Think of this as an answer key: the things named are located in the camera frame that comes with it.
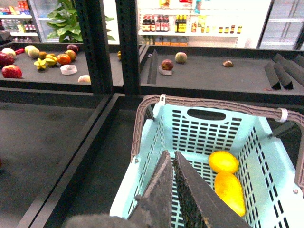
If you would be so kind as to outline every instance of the white cable tie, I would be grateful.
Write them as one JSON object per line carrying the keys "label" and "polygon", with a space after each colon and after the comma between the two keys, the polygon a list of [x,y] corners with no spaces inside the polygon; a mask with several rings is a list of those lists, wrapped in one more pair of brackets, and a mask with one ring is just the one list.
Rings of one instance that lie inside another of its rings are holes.
{"label": "white cable tie", "polygon": [[288,117],[288,110],[285,108],[278,108],[278,109],[280,109],[282,111],[282,116],[281,116],[281,119],[275,120],[275,121],[280,122],[280,123],[286,122],[287,117]]}
{"label": "white cable tie", "polygon": [[166,104],[166,94],[162,94],[160,97],[160,101],[158,102],[158,104],[164,106]]}

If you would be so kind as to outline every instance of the yellow mango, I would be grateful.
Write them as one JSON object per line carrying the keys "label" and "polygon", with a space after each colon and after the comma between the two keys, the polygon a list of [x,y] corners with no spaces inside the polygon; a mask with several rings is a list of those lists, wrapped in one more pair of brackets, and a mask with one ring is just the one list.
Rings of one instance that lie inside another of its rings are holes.
{"label": "yellow mango", "polygon": [[241,183],[230,172],[219,172],[214,180],[215,193],[239,216],[246,214]]}
{"label": "yellow mango", "polygon": [[209,156],[209,165],[215,172],[235,173],[238,171],[239,162],[235,156],[227,151],[216,151]]}

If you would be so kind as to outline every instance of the shopping basket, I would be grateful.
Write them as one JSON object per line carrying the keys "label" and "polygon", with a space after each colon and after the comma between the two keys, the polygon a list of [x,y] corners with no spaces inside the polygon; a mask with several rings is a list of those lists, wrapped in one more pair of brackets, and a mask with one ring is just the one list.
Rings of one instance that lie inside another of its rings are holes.
{"label": "shopping basket", "polygon": [[[144,115],[152,104],[152,119]],[[299,228],[304,224],[303,138],[296,169],[281,142],[271,137],[267,118],[294,121],[299,113],[209,99],[146,96],[137,110],[131,162],[112,204],[110,216],[128,218],[142,195],[164,150],[180,151],[214,188],[216,173],[208,164],[214,151],[229,151],[240,163],[246,205],[244,219],[253,228]],[[175,180],[172,186],[173,228],[184,227]]]}

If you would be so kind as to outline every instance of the red bottle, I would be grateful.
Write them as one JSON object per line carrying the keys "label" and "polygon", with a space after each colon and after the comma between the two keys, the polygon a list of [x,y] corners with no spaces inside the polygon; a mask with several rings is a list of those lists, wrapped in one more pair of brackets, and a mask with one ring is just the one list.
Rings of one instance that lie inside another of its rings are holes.
{"label": "red bottle", "polygon": [[165,15],[164,22],[165,22],[164,31],[168,32],[169,31],[169,16],[168,15]]}
{"label": "red bottle", "polygon": [[152,16],[151,19],[151,32],[155,32],[156,31],[156,24],[155,24],[155,19],[154,19],[154,15]]}
{"label": "red bottle", "polygon": [[156,20],[156,31],[157,32],[160,32],[161,31],[161,19],[160,19],[160,16],[157,16],[157,20]]}
{"label": "red bottle", "polygon": [[151,19],[150,19],[150,16],[147,17],[146,31],[147,32],[151,31]]}
{"label": "red bottle", "polygon": [[145,32],[146,31],[146,25],[147,25],[147,17],[146,15],[144,15],[143,20],[142,20],[142,31]]}
{"label": "red bottle", "polygon": [[165,27],[166,27],[165,16],[162,15],[161,16],[161,32],[165,31]]}

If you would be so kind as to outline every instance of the black metal post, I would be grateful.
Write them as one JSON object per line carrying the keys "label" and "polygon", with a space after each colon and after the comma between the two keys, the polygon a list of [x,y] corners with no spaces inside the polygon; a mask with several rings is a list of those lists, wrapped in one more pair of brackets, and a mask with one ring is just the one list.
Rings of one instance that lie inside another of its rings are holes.
{"label": "black metal post", "polygon": [[28,4],[28,8],[29,8],[30,14],[31,14],[31,16],[32,16],[32,18],[31,18],[30,20],[32,21],[32,23],[34,23],[35,28],[36,28],[36,33],[38,34],[38,41],[39,41],[39,42],[42,42],[42,40],[41,40],[41,35],[40,35],[40,31],[39,31],[39,29],[38,29],[37,22],[36,22],[36,17],[35,17],[34,11],[33,11],[33,9],[32,9],[32,6],[31,6],[29,0],[27,0],[27,4]]}
{"label": "black metal post", "polygon": [[269,20],[269,17],[270,17],[272,8],[273,8],[273,6],[274,6],[274,3],[275,3],[275,0],[271,0],[271,2],[270,2],[270,4],[269,4],[268,11],[267,11],[267,15],[266,15],[266,18],[265,18],[265,21],[264,21],[264,25],[263,25],[263,29],[262,29],[260,38],[258,39],[258,43],[257,43],[257,46],[256,46],[257,49],[260,49],[260,47],[261,47],[261,43],[262,43],[262,40],[263,40],[265,31],[266,31],[266,27],[267,27],[268,20]]}
{"label": "black metal post", "polygon": [[116,0],[123,86],[126,94],[140,93],[137,0]]}
{"label": "black metal post", "polygon": [[102,0],[75,1],[93,93],[112,94],[113,82]]}
{"label": "black metal post", "polygon": [[298,38],[294,44],[294,50],[300,50],[304,43],[304,23],[302,23],[301,30],[299,32]]}

